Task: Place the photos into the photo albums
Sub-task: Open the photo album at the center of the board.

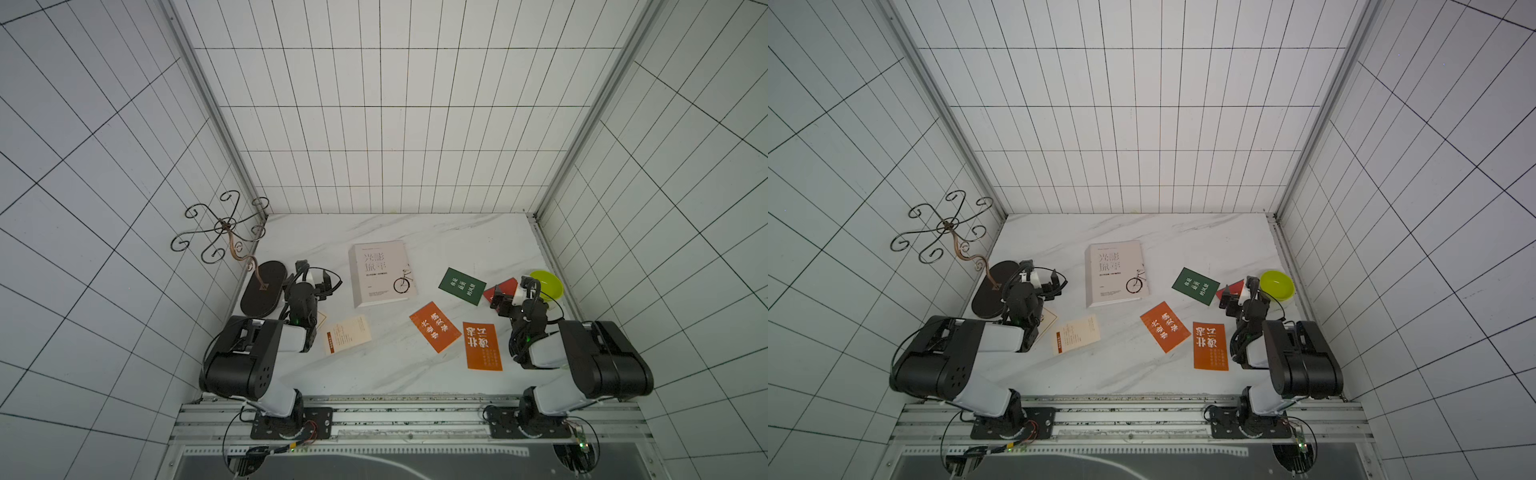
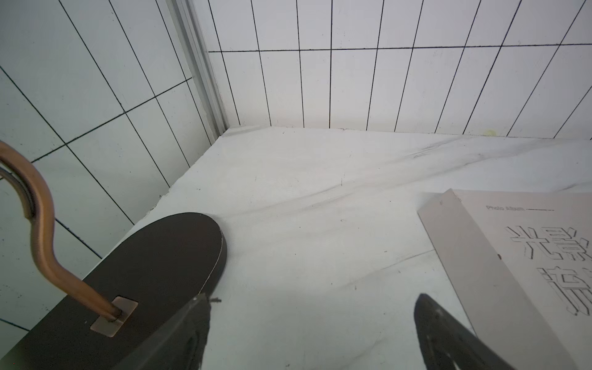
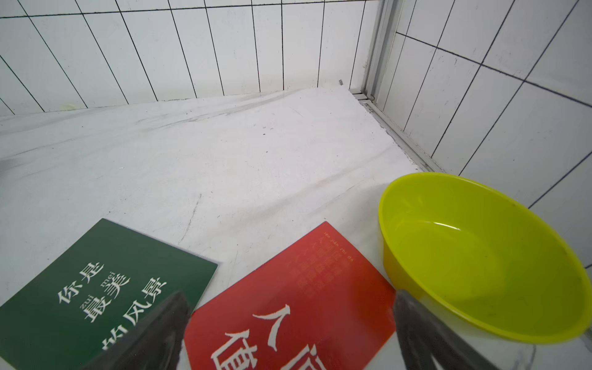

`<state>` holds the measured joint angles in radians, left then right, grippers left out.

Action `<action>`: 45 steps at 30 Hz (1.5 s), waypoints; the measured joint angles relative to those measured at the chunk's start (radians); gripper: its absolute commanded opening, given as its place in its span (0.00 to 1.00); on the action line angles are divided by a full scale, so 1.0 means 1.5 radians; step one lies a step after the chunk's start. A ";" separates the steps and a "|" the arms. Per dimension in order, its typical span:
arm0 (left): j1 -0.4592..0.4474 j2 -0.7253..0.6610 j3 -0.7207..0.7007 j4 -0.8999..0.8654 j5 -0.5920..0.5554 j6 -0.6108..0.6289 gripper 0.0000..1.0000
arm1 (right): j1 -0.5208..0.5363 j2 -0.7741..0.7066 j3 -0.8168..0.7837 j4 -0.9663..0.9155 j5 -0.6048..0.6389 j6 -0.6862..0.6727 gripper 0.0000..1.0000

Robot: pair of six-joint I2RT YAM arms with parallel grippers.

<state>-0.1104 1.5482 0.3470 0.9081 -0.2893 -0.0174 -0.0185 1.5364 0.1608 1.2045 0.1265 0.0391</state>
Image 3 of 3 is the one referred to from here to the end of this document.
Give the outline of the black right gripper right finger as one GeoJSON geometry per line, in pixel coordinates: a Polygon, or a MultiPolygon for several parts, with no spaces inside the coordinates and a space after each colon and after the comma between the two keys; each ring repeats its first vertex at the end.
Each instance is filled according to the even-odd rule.
{"type": "Polygon", "coordinates": [[[496,368],[408,291],[396,292],[393,314],[406,368],[496,368]]]}

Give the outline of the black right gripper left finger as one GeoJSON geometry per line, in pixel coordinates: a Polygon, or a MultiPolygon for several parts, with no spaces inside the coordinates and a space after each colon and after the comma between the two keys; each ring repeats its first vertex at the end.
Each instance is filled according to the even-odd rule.
{"type": "Polygon", "coordinates": [[[185,295],[176,291],[141,319],[131,333],[82,368],[175,369],[190,317],[185,295]]]}

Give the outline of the green photo card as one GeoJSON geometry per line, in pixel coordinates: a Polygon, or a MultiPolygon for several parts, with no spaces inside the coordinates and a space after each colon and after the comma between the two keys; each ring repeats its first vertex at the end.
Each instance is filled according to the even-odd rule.
{"type": "Polygon", "coordinates": [[[100,220],[1,307],[1,357],[16,369],[78,369],[174,292],[196,307],[217,264],[100,220]]]}

